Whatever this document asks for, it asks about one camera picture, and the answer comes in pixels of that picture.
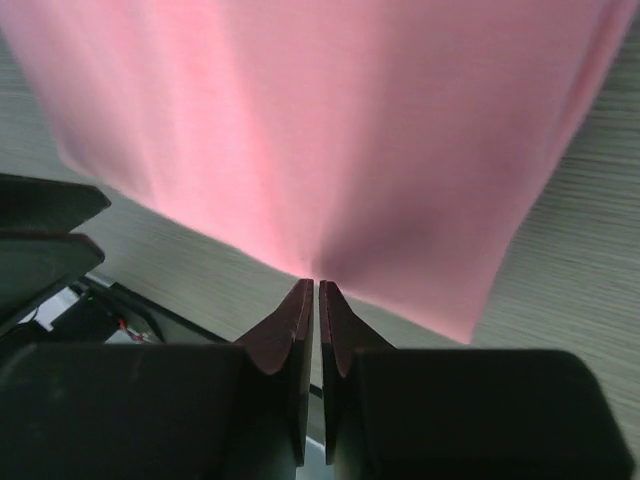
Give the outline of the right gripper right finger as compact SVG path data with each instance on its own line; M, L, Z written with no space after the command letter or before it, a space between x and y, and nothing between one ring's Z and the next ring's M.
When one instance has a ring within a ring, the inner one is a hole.
M322 282L326 461L339 479L630 479L588 366L549 349L399 349Z

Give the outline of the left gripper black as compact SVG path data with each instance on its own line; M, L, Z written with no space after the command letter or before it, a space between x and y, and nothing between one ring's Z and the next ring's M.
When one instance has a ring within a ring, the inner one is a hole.
M3 350L42 342L165 342L151 314L111 288L89 279L68 286L105 254L83 234L53 233L69 233L110 206L94 186L1 175L1 323L12 325L1 334Z

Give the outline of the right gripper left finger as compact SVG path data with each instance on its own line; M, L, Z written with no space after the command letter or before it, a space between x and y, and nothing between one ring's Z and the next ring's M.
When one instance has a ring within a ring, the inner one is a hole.
M305 457L313 284L232 343L1 338L5 479L292 479Z

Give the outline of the pink t shirt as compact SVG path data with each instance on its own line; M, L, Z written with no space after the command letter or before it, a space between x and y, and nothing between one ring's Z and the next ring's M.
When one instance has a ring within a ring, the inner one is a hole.
M469 342L634 1L5 1L60 157Z

